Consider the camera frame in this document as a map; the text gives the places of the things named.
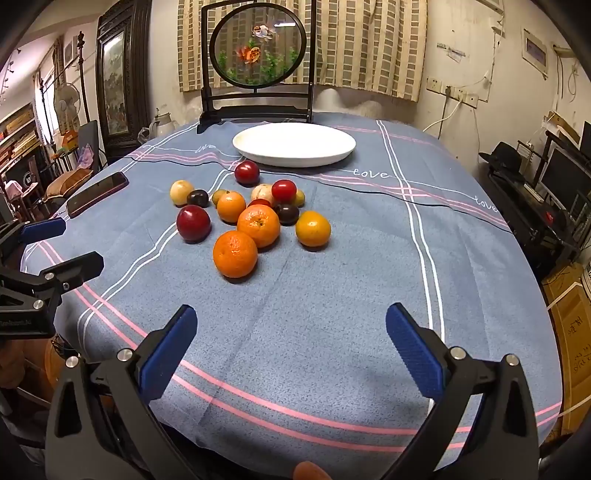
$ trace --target oval plate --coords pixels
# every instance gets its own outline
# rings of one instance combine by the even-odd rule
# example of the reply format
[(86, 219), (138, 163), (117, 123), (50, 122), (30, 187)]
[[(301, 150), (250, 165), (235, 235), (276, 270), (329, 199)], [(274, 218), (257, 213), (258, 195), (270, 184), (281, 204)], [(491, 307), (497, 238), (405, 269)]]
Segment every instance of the oval plate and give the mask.
[(330, 165), (355, 149), (355, 139), (341, 130), (291, 122), (247, 128), (232, 144), (250, 160), (288, 168)]

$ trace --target blue gripper pad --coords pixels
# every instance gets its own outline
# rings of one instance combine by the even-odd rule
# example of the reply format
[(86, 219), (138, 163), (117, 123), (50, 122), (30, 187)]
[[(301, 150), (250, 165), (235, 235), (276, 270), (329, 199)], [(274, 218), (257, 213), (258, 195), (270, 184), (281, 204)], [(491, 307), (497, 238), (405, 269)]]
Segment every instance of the blue gripper pad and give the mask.
[(139, 394), (149, 403), (162, 397), (175, 370), (197, 333), (197, 314), (189, 306), (181, 308), (180, 315), (171, 322), (172, 327), (163, 336), (138, 375)]
[(416, 323), (409, 321), (407, 315), (397, 305), (390, 305), (386, 313), (386, 331), (421, 395), (437, 402), (444, 390), (441, 363), (419, 335)]
[(66, 221), (63, 218), (54, 218), (43, 222), (25, 225), (19, 237), (22, 244), (30, 245), (48, 238), (62, 235), (66, 231)]

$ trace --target circular frame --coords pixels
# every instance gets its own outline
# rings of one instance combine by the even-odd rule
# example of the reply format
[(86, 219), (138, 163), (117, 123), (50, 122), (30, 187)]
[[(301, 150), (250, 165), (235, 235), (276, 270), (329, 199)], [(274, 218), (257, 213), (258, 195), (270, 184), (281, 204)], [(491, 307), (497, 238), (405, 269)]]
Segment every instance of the circular frame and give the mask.
[[(228, 75), (226, 75), (225, 72), (222, 72), (222, 69), (220, 68), (219, 63), (217, 62), (215, 45), (216, 45), (217, 36), (220, 33), (220, 30), (223, 28), (223, 26), (226, 23), (228, 23), (228, 21), (234, 15), (238, 15), (239, 13), (243, 12), (244, 10), (248, 10), (249, 8), (260, 8), (260, 7), (275, 8), (275, 9), (280, 10), (283, 13), (285, 13), (291, 17), (291, 19), (295, 22), (297, 28), (300, 30), (300, 36), (301, 36), (300, 53), (298, 54), (297, 58), (295, 59), (295, 62), (290, 67), (290, 69), (287, 70), (287, 72), (285, 72), (282, 76), (277, 77), (272, 82), (261, 83), (260, 85), (248, 85), (246, 83), (236, 82), (236, 81), (232, 80), (230, 77), (228, 77)], [(248, 5), (243, 5), (241, 7), (238, 7), (236, 9), (232, 10), (230, 13), (228, 13), (225, 17), (223, 17), (219, 21), (219, 23), (213, 29), (212, 37), (209, 40), (209, 61), (212, 63), (213, 69), (217, 72), (217, 74), (225, 82), (228, 82), (231, 85), (234, 85), (236, 87), (245, 88), (245, 89), (249, 89), (249, 90), (255, 90), (255, 89), (259, 89), (259, 88), (267, 88), (267, 87), (271, 87), (273, 85), (277, 85), (278, 83), (281, 83), (283, 80), (285, 80), (292, 73), (294, 73), (295, 70), (300, 66), (300, 63), (302, 62), (302, 60), (304, 59), (304, 55), (306, 54), (306, 47), (307, 47), (306, 29), (304, 28), (304, 25), (302, 24), (302, 22), (296, 16), (295, 13), (293, 13), (291, 10), (289, 10), (288, 8), (286, 8), (282, 5), (271, 4), (269, 2), (257, 2), (254, 4), (248, 4)]]

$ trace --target finger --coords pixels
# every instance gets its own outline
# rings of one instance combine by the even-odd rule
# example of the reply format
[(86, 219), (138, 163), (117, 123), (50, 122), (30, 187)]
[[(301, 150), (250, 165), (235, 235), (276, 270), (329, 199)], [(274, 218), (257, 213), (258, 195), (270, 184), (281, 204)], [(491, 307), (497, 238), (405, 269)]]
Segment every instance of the finger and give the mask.
[(294, 470), (294, 480), (331, 480), (318, 465), (312, 462), (299, 463)]

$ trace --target phone screen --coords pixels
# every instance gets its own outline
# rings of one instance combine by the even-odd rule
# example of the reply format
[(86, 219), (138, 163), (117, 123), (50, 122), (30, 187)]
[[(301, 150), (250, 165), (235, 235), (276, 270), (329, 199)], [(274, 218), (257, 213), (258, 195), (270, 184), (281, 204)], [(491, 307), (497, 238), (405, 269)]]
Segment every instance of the phone screen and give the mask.
[(121, 188), (125, 187), (129, 181), (127, 177), (120, 171), (113, 173), (105, 179), (88, 187), (83, 192), (74, 195), (67, 203), (68, 214), (72, 216), (78, 210), (84, 209), (86, 206), (108, 197), (111, 193), (115, 193)]

